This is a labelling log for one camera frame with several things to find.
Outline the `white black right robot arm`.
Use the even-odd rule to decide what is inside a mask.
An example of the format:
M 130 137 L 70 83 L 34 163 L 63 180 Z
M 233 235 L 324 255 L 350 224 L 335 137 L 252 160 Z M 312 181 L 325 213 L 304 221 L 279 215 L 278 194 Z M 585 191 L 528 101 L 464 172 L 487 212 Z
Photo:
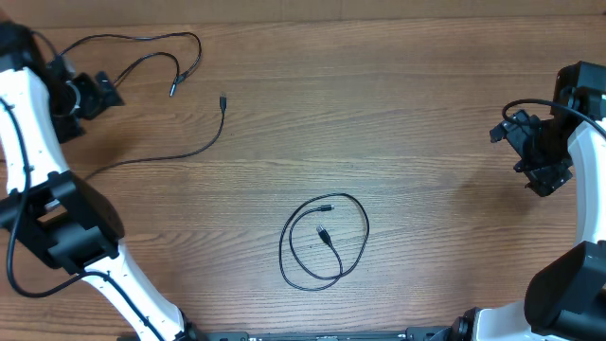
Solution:
M 514 170 L 541 198 L 572 185 L 569 250 L 540 270 L 522 299 L 471 308 L 449 327 L 409 328 L 403 340 L 602 340 L 605 337 L 605 67 L 579 61 L 557 73 L 551 99 L 515 99 L 490 130 L 518 156 Z

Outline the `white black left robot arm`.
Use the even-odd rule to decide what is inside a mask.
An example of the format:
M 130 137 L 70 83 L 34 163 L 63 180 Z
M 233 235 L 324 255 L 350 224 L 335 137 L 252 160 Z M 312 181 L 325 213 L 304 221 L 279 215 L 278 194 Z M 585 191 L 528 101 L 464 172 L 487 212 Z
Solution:
M 124 241 L 109 200 L 70 170 L 61 145 L 82 136 L 82 120 L 123 105 L 104 72 L 77 74 L 59 52 L 47 62 L 38 32 L 1 22 L 1 144 L 7 198 L 1 225 L 9 232 L 6 269 L 20 296 L 43 298 L 85 281 L 134 329 L 136 340 L 203 340 L 205 335 L 148 280 Z M 14 249 L 26 247 L 69 279 L 43 292 L 18 284 Z

